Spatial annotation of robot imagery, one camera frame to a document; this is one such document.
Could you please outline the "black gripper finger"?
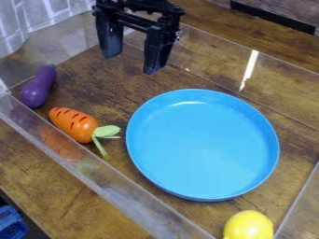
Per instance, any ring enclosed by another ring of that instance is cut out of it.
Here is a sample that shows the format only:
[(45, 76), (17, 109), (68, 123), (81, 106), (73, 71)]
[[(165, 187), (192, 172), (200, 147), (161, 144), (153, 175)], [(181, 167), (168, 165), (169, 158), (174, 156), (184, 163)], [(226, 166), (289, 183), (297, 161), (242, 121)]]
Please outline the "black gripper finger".
[(150, 25), (146, 28), (142, 66), (142, 72), (146, 75), (154, 74), (165, 66), (172, 47), (178, 39), (178, 25)]
[(117, 17), (96, 12), (96, 30), (102, 56), (109, 59), (121, 53), (122, 26)]

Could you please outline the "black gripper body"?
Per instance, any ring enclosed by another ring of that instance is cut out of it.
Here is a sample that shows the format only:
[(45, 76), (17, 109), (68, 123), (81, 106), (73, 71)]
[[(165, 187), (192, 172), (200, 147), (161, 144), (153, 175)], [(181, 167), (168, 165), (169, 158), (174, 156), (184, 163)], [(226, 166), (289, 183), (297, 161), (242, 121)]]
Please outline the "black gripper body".
[(152, 22), (134, 15), (141, 11), (148, 15), (158, 13), (157, 23), (164, 26), (164, 29), (170, 32), (178, 30), (178, 18), (184, 10), (168, 0), (96, 0), (93, 6), (96, 29), (102, 31), (108, 23), (121, 23), (144, 32)]

